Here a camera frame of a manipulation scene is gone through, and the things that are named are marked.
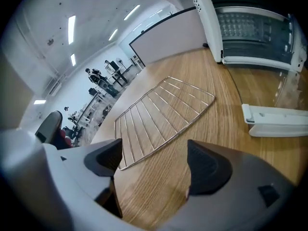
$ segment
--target wood grain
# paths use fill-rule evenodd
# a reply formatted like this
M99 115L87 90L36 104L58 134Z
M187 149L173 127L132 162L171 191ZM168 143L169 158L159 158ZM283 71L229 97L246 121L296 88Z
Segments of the wood grain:
M144 229L153 229L185 203L185 191L191 180L186 162L188 139L254 154L269 162L293 183L299 183L308 161L308 138L250 137L243 119L239 92L230 72L226 66L217 65L210 50L205 49L172 56L142 70L109 112L92 143L113 139L114 120L167 76L200 87L214 94L216 100L200 119L172 143L137 165L115 173L115 187L123 220ZM256 77L264 77L266 82L277 82L274 80L276 77L270 77L266 71ZM242 78L243 81L246 78L254 79L254 73L242 74ZM250 95L256 95L256 88L253 86L248 89ZM272 95L275 92L260 92L258 99L272 100ZM146 136L143 134L141 137L142 143L146 143Z

